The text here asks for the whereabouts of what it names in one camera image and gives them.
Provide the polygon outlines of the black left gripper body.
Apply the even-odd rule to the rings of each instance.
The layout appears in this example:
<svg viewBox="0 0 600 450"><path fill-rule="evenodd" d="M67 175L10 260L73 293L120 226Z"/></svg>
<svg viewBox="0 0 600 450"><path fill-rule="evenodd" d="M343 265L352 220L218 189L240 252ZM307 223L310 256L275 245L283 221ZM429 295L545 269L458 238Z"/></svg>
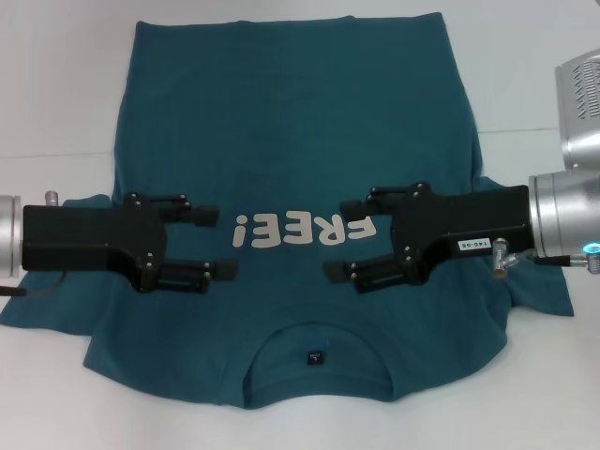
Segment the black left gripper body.
<svg viewBox="0 0 600 450"><path fill-rule="evenodd" d="M27 205L22 220L26 271L110 271L138 292L158 287L167 234L146 202L109 208Z"/></svg>

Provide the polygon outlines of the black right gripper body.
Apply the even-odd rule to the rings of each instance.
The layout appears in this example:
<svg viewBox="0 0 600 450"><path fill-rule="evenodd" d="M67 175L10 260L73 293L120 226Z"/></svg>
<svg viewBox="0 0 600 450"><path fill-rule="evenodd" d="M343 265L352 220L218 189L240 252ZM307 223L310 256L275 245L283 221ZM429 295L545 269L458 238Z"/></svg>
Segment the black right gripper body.
<svg viewBox="0 0 600 450"><path fill-rule="evenodd" d="M425 183L394 207L393 250L403 284L424 284L446 261L490 255L497 239L515 252L534 247L527 187L441 195Z"/></svg>

